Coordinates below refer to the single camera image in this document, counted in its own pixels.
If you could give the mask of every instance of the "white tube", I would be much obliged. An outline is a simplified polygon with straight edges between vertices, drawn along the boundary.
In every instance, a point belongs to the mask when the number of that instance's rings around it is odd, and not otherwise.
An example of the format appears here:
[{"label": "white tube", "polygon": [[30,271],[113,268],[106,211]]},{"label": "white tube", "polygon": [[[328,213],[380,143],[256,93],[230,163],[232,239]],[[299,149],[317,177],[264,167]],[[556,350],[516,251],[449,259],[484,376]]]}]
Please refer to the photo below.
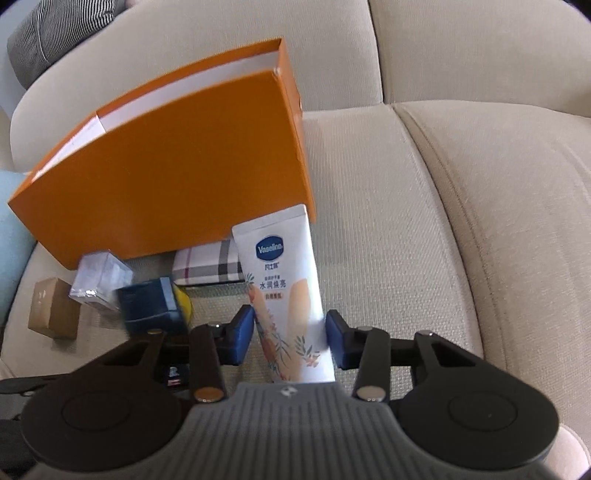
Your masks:
[{"label": "white tube", "polygon": [[274,381],[335,380],[305,205],[232,228]]}]

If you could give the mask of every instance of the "blue logo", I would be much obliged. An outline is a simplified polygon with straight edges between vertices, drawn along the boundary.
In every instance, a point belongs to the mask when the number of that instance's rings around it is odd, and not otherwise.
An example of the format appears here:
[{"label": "blue logo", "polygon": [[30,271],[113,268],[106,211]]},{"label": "blue logo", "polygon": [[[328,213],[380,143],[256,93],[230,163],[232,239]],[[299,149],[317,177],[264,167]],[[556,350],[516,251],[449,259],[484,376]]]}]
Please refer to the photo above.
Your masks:
[{"label": "blue logo", "polygon": [[279,258],[283,253],[283,239],[280,236],[266,236],[256,244],[256,256],[265,262]]}]

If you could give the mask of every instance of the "clear plastic box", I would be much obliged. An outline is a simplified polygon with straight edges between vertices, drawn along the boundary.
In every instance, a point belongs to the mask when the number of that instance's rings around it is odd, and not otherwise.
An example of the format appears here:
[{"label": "clear plastic box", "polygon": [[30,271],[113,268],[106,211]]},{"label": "clear plastic box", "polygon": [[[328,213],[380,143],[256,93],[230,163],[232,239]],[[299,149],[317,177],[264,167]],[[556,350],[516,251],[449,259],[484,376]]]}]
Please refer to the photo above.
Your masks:
[{"label": "clear plastic box", "polygon": [[104,314],[119,312],[115,290],[133,282],[134,272],[111,252],[94,252],[80,259],[70,298]]}]

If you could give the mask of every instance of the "light blue pillow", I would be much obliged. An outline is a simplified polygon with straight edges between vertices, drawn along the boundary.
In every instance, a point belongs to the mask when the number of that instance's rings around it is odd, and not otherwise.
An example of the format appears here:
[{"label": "light blue pillow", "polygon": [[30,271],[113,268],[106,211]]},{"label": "light blue pillow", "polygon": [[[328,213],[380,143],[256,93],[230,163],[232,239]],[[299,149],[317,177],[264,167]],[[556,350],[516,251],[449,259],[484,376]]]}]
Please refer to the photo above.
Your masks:
[{"label": "light blue pillow", "polygon": [[0,327],[35,247],[35,239],[6,203],[21,182],[22,173],[0,170]]}]

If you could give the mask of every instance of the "sofa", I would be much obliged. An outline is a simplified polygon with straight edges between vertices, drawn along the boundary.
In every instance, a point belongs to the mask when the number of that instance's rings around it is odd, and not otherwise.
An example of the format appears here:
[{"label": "sofa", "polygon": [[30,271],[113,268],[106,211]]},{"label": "sofa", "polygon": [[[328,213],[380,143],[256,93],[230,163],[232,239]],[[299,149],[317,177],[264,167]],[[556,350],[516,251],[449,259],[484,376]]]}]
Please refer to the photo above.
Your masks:
[{"label": "sofa", "polygon": [[[14,169],[133,87],[278,36],[305,110],[325,309],[399,338],[434,330],[544,392],[562,422],[548,462],[577,478],[591,465],[591,25],[562,0],[142,0],[25,93]],[[130,264],[142,280],[172,258]],[[75,341],[28,330],[52,276],[74,272],[37,245],[4,375],[68,372],[126,339],[84,307]],[[240,284],[190,295],[195,324],[248,302]],[[256,341],[227,374],[269,380]],[[410,386],[393,371],[393,396]]]}]

